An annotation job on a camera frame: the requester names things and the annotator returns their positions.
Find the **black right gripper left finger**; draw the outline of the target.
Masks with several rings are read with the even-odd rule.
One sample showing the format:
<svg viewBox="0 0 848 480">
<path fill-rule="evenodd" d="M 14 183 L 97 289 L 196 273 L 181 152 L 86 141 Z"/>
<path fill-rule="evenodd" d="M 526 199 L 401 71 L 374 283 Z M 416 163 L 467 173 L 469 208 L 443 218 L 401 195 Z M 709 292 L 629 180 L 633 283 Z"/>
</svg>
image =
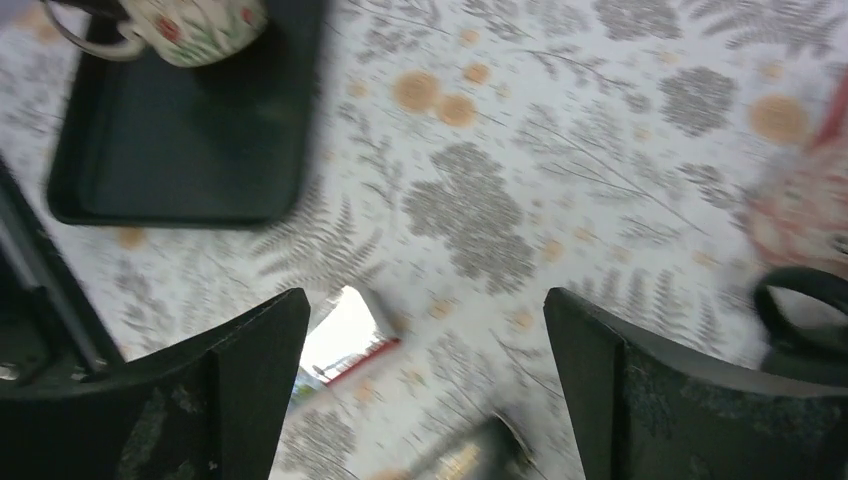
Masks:
<svg viewBox="0 0 848 480">
<path fill-rule="evenodd" d="M 5 479 L 266 479 L 309 323 L 300 288 L 136 360 L 84 370 L 1 330 Z"/>
</svg>

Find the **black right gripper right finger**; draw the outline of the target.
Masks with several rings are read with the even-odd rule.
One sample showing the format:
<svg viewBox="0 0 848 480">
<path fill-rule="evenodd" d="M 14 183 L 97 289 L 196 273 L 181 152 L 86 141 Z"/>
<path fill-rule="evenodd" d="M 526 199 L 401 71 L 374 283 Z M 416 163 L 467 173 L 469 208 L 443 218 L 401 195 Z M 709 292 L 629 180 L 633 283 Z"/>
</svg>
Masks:
<svg viewBox="0 0 848 480">
<path fill-rule="evenodd" d="M 564 289 L 544 317 L 589 479 L 843 479 L 847 392 L 741 367 Z"/>
</svg>

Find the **pink speckled mug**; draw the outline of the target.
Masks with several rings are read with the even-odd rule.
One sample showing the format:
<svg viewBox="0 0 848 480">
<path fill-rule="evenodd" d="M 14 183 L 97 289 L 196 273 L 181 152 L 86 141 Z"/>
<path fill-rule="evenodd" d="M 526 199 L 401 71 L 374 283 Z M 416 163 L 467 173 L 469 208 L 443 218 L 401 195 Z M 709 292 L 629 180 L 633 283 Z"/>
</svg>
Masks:
<svg viewBox="0 0 848 480">
<path fill-rule="evenodd" d="M 769 266 L 847 275 L 847 77 L 812 145 L 749 202 L 746 234 Z"/>
</svg>

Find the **brown ribbed mug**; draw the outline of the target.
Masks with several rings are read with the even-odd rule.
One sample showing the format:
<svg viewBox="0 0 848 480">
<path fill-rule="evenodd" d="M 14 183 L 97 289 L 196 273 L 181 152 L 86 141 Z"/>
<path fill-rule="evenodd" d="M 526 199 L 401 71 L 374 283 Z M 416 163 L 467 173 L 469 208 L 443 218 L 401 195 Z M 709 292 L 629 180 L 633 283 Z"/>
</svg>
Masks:
<svg viewBox="0 0 848 480">
<path fill-rule="evenodd" d="M 227 59 L 244 50 L 266 29 L 265 1 L 117 1 L 116 29 L 121 40 L 98 44 L 61 24 L 49 1 L 41 3 L 56 30 L 80 50 L 123 62 L 150 47 L 166 62 L 195 68 Z"/>
</svg>

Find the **silver red flat box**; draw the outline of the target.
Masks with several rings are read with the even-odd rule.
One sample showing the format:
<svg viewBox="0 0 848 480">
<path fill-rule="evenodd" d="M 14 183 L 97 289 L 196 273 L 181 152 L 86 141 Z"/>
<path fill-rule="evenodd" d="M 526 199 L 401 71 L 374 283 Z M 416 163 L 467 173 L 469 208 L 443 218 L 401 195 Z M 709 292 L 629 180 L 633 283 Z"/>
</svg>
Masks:
<svg viewBox="0 0 848 480">
<path fill-rule="evenodd" d="M 341 287 L 312 309 L 289 407 L 306 404 L 401 341 L 375 292 Z"/>
</svg>

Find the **black rectangular tray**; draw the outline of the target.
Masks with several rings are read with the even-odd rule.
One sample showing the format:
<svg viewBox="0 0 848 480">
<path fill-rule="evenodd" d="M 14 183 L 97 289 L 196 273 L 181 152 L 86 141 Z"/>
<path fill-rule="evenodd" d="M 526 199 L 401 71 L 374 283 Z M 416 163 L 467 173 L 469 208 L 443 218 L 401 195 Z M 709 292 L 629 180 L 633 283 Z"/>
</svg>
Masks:
<svg viewBox="0 0 848 480">
<path fill-rule="evenodd" d="M 45 187 L 70 225 L 252 229 L 290 214 L 308 170 L 327 5 L 272 1 L 244 52 L 210 66 L 82 55 Z"/>
</svg>

